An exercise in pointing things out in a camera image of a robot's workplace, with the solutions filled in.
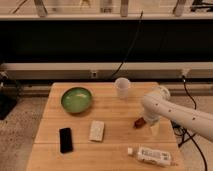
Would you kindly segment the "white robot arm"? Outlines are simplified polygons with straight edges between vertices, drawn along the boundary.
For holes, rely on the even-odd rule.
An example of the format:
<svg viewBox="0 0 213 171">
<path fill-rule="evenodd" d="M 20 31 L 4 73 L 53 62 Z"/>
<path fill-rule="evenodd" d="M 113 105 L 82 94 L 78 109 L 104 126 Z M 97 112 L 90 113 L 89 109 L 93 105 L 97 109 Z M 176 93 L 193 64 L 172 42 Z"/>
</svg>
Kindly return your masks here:
<svg viewBox="0 0 213 171">
<path fill-rule="evenodd" d="M 144 120 L 153 126 L 163 116 L 213 142 L 213 114 L 177 105 L 169 99 L 170 92 L 164 86 L 145 94 L 141 99 Z"/>
</svg>

